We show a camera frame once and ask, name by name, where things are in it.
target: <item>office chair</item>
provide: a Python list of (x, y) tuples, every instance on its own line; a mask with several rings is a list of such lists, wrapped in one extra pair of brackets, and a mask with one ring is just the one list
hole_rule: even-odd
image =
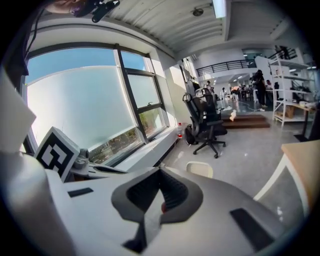
[(189, 93), (185, 93), (182, 98), (191, 114), (192, 135), (196, 142), (203, 143), (193, 154), (196, 155), (197, 151), (209, 145), (215, 152), (214, 158), (218, 158), (218, 152), (214, 144), (223, 144), (223, 147), (225, 147), (226, 142), (218, 141), (216, 136), (227, 134), (227, 130), (222, 126), (223, 121), (219, 120), (220, 117), (216, 113), (215, 106), (211, 105), (213, 99), (209, 99), (209, 95), (207, 94), (204, 97), (208, 98), (208, 102), (201, 100), (200, 96), (192, 97)]

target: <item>backpack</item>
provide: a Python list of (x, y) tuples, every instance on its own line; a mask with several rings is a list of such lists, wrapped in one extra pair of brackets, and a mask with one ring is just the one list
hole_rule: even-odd
[(192, 126), (191, 124), (188, 124), (186, 128), (184, 129), (184, 137), (185, 142), (188, 145), (194, 145), (196, 143), (195, 137), (192, 135)]

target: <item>chair headrest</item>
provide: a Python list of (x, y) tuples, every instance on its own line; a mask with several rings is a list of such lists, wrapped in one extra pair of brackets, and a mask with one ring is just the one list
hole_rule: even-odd
[(182, 97), (182, 101), (183, 102), (190, 102), (192, 100), (192, 95), (188, 92), (186, 92), (183, 97)]

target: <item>fluorescent light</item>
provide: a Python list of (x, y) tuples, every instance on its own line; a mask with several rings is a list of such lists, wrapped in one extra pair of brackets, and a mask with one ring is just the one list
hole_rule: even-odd
[(226, 17), (226, 1), (225, 0), (212, 0), (215, 17)]

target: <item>gray floor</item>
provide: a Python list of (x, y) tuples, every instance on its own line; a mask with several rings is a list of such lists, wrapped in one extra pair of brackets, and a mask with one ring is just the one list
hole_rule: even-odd
[[(206, 146), (193, 155), (197, 145), (188, 146), (183, 140), (162, 161), (168, 167), (186, 170), (190, 161), (205, 162), (213, 168), (215, 179), (232, 184), (254, 197), (269, 180), (283, 155), (281, 145), (296, 143), (294, 134), (300, 134), (302, 123), (281, 124), (271, 120), (272, 112), (260, 112), (268, 118), (270, 128), (229, 130), (218, 140), (226, 147), (216, 146), (219, 158)], [(263, 204), (279, 216), (286, 226), (294, 226), (302, 217), (301, 201), (290, 175), (283, 176), (274, 190), (262, 198)]]

